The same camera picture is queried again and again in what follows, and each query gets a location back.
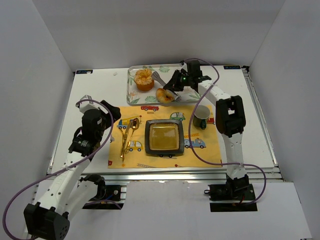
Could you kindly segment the large sugared round bread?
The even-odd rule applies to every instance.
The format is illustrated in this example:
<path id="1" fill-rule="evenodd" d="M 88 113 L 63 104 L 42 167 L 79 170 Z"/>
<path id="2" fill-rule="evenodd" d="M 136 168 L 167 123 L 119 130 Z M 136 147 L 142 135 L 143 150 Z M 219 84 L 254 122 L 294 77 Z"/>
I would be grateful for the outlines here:
<path id="1" fill-rule="evenodd" d="M 138 90 L 148 92 L 154 87 L 152 71 L 149 68 L 138 70 L 134 76 L 134 82 Z"/>

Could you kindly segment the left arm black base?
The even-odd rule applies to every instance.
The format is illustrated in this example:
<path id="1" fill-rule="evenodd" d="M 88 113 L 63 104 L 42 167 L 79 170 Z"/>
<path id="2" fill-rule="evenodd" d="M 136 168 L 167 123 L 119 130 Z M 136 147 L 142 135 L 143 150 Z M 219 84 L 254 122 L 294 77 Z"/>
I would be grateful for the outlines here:
<path id="1" fill-rule="evenodd" d="M 83 206 L 85 210 L 121 210 L 124 206 L 127 187 L 119 184 L 107 184 L 103 176 L 90 174 L 78 181 L 91 181 L 97 185 L 97 194 Z"/>

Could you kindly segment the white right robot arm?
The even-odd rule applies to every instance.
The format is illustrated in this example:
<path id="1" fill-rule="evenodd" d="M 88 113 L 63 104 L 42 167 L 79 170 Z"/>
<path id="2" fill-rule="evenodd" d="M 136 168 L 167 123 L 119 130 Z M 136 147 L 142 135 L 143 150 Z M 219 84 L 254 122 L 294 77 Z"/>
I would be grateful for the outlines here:
<path id="1" fill-rule="evenodd" d="M 229 95 L 217 86 L 220 73 L 214 67 L 216 79 L 203 75 L 201 60 L 188 58 L 180 62 L 181 69 L 176 70 L 164 86 L 171 92 L 182 92 L 190 87 L 215 106 L 215 126 L 222 135 L 226 152 L 226 175 L 229 181 L 248 181 L 245 169 L 242 136 L 246 126 L 243 100 L 239 95 Z"/>

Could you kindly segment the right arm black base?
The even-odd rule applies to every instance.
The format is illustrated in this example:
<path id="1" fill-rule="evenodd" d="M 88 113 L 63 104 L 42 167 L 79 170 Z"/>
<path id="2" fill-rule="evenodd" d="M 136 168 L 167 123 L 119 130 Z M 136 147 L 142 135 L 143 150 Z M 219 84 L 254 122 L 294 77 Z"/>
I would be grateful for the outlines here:
<path id="1" fill-rule="evenodd" d="M 256 212 L 258 210 L 253 185 L 248 175 L 242 178 L 228 177 L 224 184 L 211 184 L 203 191 L 209 197 L 212 213 Z"/>

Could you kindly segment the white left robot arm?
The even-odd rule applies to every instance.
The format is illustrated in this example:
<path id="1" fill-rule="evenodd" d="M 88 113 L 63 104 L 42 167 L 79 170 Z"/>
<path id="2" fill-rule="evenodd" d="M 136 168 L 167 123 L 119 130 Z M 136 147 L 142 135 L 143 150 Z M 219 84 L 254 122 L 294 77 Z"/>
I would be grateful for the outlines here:
<path id="1" fill-rule="evenodd" d="M 43 196 L 36 203 L 29 203 L 23 211 L 27 231 L 34 238 L 63 240 L 76 213 L 89 200 L 103 200 L 106 195 L 102 176 L 81 175 L 96 152 L 106 144 L 105 130 L 111 130 L 121 118 L 121 110 L 105 100 L 82 99 L 76 107 L 82 113 L 81 126 L 73 135 L 61 171 Z"/>

